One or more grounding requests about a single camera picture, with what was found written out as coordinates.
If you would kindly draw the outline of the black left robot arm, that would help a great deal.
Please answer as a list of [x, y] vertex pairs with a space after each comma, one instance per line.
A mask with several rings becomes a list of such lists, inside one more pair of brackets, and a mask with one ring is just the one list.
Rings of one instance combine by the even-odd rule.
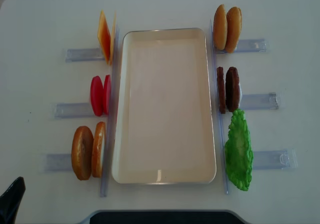
[[0, 223], [14, 224], [21, 200], [26, 191], [23, 177], [18, 177], [0, 196]]

